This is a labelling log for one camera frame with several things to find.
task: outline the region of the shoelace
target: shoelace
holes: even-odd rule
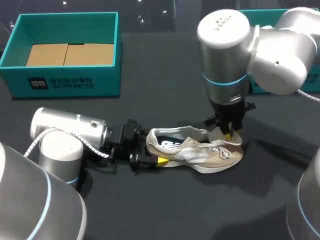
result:
[[[219,151],[219,157],[221,159],[229,159],[231,157],[231,152],[221,145],[225,145],[225,143],[224,142],[215,143],[214,141],[212,141],[211,143],[201,143],[199,145],[199,148],[209,149],[210,151],[213,151],[213,152]]]

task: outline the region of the teal box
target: teal box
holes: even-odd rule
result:
[[[20,14],[0,60],[15,98],[119,96],[117,12]],[[33,44],[113,44],[110,65],[26,66]]]
[[[289,9],[256,9],[256,10],[240,10],[249,19],[250,25],[275,26],[279,18]],[[254,79],[250,79],[252,83],[253,93],[266,93]],[[304,92],[320,92],[320,65],[313,65],[307,75],[307,78],[301,87]]]

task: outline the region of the sneaker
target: sneaker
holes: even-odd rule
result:
[[[192,126],[153,128],[146,137],[149,153],[157,156],[158,167],[189,166],[202,174],[217,173],[237,164],[243,157],[237,132],[227,139],[220,128],[213,131]]]

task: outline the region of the white cable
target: white cable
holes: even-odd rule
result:
[[[72,129],[62,129],[62,128],[57,128],[57,127],[52,127],[49,128],[47,130],[44,130],[42,133],[39,134],[39,136],[36,137],[36,139],[31,143],[30,147],[28,148],[28,150],[25,152],[24,156],[27,158],[29,156],[29,154],[31,153],[31,151],[35,148],[35,146],[38,144],[38,142],[48,133],[52,132],[52,131],[63,131],[66,133],[71,134],[72,136],[74,136],[75,138],[79,139],[84,145],[86,145],[91,151],[93,151],[95,154],[99,155],[102,158],[108,158],[109,155],[102,153],[100,151],[98,151],[97,149],[95,149],[90,143],[88,143],[82,136],[80,136],[78,133],[76,133],[74,130]]]
[[[305,93],[304,91],[301,91],[300,89],[296,91],[298,94],[300,94],[301,96],[305,97],[305,98],[308,98],[308,99],[311,99],[313,101],[316,101],[316,102],[319,102],[320,103],[320,98],[317,98],[315,96],[311,96],[307,93]]]

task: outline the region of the robotic arm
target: robotic arm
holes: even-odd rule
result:
[[[209,101],[224,135],[242,129],[249,76],[278,95],[296,92],[312,64],[320,64],[320,12],[297,7],[285,12],[272,29],[250,26],[232,9],[210,13],[197,29]]]

